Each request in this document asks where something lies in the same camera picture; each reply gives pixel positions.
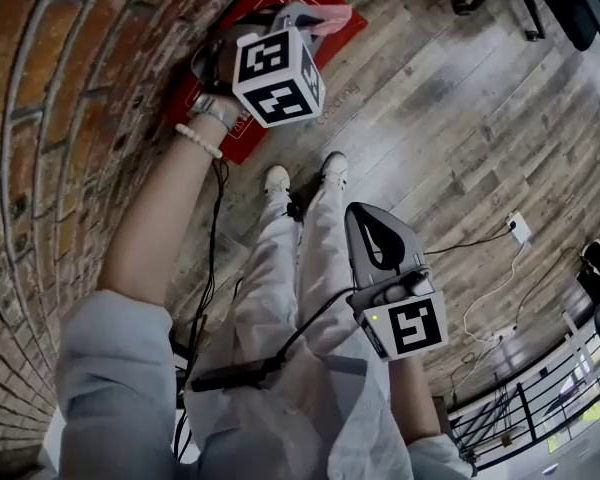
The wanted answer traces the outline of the white power strip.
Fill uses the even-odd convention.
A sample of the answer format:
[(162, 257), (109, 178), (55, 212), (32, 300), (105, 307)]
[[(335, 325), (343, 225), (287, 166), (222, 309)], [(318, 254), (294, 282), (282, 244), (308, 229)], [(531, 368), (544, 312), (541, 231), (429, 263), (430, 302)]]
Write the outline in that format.
[(531, 230), (520, 211), (516, 210), (508, 216), (507, 225), (521, 245), (526, 244), (531, 238)]

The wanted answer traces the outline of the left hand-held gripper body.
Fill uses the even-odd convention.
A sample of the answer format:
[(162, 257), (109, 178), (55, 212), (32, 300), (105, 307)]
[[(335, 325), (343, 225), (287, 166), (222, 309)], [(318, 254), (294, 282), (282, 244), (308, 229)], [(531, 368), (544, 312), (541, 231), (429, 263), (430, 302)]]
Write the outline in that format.
[(325, 99), (304, 30), (281, 29), (280, 10), (249, 14), (219, 33), (237, 45), (233, 96), (264, 128), (313, 118)]

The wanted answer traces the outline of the black battery pack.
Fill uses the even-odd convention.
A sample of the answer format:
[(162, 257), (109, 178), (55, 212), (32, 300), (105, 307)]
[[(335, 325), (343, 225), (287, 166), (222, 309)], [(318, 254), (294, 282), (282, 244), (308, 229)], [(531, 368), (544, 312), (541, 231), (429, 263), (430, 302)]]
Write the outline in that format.
[(276, 357), (208, 370), (190, 383), (193, 392), (207, 392), (239, 387), (259, 388), (266, 378), (281, 369), (284, 361)]

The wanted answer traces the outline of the person's left white shoe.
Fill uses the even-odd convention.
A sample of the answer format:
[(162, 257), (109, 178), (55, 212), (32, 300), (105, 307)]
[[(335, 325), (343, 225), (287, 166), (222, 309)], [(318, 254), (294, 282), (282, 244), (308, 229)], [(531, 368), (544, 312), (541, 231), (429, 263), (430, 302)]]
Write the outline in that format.
[(264, 193), (268, 198), (285, 196), (290, 192), (290, 178), (287, 170), (281, 165), (271, 166), (264, 182)]

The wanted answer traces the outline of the person's white shoe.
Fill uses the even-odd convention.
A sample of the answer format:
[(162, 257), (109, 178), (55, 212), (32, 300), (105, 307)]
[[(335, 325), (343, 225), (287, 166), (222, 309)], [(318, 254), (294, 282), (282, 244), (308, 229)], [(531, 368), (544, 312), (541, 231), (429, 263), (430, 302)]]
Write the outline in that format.
[(343, 189), (347, 184), (348, 178), (348, 161), (346, 156), (334, 151), (325, 159), (320, 173), (322, 184), (335, 184), (340, 189)]
[(290, 192), (290, 178), (287, 170), (281, 165), (271, 166), (264, 182), (264, 193), (268, 198), (285, 196)]

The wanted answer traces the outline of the red fire extinguisher box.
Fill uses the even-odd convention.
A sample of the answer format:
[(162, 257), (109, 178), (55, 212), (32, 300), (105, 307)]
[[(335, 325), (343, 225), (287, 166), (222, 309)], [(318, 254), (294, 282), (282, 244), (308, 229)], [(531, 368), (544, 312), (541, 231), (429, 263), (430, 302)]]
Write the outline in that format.
[[(236, 21), (255, 14), (266, 8), (280, 10), (285, 4), (302, 3), (310, 5), (342, 5), (342, 0), (236, 0), (223, 12), (219, 20), (212, 26), (213, 33), (227, 32)], [(353, 11), (343, 28), (330, 33), (317, 47), (314, 57), (317, 67), (322, 69), (326, 64), (367, 26), (367, 21)], [(167, 123), (176, 125), (187, 121), (187, 112), (194, 101), (201, 95), (204, 83), (193, 73), (191, 68), (182, 69), (172, 80), (172, 88), (167, 91), (163, 105), (163, 117)], [(266, 135), (265, 129), (256, 120), (243, 113), (235, 127), (223, 140), (220, 150), (228, 160), (240, 165), (256, 149)]]

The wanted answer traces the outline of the person's right white shoe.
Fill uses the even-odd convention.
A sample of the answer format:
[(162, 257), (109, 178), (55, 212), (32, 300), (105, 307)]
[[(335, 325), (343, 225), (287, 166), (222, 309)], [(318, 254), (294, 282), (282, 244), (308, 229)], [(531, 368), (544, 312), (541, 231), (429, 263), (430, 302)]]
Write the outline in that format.
[(347, 184), (348, 178), (348, 161), (346, 156), (334, 151), (325, 159), (320, 173), (322, 184), (335, 184), (340, 189), (343, 189)]

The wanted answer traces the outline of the person's left hand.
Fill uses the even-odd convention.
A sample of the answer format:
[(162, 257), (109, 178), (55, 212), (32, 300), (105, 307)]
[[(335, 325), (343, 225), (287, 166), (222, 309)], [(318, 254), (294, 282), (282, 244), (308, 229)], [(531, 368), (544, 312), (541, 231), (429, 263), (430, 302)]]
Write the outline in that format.
[(232, 96), (237, 45), (220, 39), (205, 40), (192, 55), (190, 68), (205, 91)]

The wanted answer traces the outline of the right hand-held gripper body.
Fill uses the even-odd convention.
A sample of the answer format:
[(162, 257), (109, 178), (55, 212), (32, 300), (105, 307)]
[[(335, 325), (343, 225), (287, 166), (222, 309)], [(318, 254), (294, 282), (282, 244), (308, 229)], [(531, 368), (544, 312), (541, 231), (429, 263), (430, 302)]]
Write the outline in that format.
[(354, 319), (383, 362), (439, 348), (448, 342), (443, 294), (421, 266), (347, 298)]

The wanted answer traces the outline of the person in white shirt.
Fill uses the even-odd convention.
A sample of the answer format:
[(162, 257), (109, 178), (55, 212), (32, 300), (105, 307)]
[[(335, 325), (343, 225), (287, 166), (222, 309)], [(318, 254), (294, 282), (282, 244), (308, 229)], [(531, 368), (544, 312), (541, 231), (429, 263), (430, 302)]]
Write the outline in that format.
[(445, 435), (406, 444), (365, 361), (295, 352), (272, 386), (199, 393), (199, 457), (174, 457), (165, 309), (104, 291), (65, 323), (56, 372), (63, 480), (469, 480)]

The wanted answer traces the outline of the person's right forearm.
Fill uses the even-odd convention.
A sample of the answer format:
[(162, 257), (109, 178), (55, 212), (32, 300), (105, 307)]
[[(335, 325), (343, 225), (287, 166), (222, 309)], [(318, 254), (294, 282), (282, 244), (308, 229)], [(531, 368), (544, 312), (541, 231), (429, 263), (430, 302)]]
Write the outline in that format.
[(414, 355), (392, 361), (388, 372), (391, 412), (405, 443), (440, 435), (422, 358)]

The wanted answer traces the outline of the person's white trousers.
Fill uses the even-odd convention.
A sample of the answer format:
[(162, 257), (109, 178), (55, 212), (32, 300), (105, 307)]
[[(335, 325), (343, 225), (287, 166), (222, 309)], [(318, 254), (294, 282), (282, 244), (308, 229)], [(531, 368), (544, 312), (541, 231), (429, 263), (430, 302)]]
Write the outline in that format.
[(230, 311), (234, 360), (273, 356), (329, 299), (351, 286), (343, 185), (327, 178), (299, 224), (286, 215), (289, 194), (266, 196), (259, 236)]

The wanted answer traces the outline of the pink cloth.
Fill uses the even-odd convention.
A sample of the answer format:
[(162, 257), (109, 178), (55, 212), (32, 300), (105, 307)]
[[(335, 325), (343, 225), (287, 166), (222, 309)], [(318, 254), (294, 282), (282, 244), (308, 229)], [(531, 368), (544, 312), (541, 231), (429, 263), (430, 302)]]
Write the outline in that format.
[(309, 31), (314, 36), (325, 37), (343, 29), (352, 17), (353, 10), (348, 5), (311, 6), (319, 23), (311, 25)]

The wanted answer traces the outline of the person's left forearm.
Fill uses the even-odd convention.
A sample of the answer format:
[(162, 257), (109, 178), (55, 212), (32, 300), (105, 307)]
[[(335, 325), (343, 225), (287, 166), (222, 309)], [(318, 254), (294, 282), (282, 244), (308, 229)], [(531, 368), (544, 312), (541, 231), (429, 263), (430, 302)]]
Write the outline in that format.
[(212, 155), (227, 134), (221, 121), (199, 114), (188, 124), (198, 142), (177, 134), (154, 162), (111, 239), (97, 289), (162, 306), (180, 246)]

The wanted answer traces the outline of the black metal railing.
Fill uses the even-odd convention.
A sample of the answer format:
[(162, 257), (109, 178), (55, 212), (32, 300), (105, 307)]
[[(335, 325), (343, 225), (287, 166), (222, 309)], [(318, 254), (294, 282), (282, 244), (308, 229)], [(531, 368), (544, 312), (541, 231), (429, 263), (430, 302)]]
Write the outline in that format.
[(600, 420), (600, 338), (593, 319), (568, 323), (538, 364), (448, 413), (452, 436), (479, 472), (540, 447), (564, 451)]

